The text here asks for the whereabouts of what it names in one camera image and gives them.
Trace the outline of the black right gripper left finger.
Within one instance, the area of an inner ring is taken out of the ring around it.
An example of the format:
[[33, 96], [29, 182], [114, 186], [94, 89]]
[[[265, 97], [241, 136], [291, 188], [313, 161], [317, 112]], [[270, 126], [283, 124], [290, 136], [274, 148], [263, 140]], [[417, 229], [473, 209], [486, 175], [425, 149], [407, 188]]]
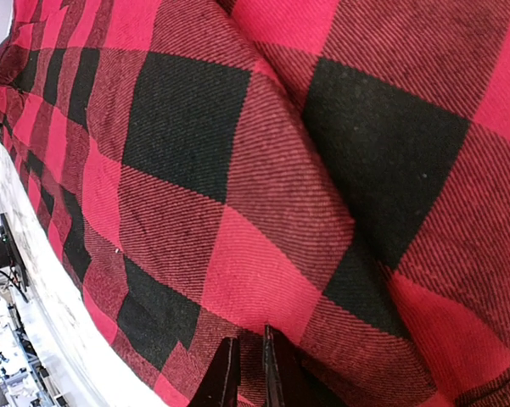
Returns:
[[241, 382], [237, 338], [221, 340], [189, 407], [237, 407]]

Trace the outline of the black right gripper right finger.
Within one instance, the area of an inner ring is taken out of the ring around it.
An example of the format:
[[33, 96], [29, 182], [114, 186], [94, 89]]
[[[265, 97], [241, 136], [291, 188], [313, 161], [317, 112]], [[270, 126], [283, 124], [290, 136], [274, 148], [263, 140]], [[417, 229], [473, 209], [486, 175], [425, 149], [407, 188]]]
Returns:
[[266, 325], [264, 331], [263, 366], [267, 406], [321, 405], [300, 369], [294, 345], [282, 332], [270, 325]]

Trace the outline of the red black plaid shirt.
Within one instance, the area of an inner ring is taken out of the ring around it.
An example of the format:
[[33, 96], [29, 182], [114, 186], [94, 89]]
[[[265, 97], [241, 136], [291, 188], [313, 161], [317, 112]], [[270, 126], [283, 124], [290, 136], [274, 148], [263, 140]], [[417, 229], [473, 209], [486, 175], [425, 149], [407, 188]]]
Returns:
[[510, 1], [17, 1], [0, 124], [168, 405], [273, 326], [323, 406], [510, 406]]

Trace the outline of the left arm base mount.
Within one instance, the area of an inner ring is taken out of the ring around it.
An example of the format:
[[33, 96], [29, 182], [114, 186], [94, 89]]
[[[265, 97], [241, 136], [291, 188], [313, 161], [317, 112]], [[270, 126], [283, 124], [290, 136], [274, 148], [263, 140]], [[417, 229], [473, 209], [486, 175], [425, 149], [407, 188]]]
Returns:
[[4, 213], [0, 213], [0, 274], [17, 290], [23, 300], [29, 303], [26, 297], [29, 281], [25, 263]]

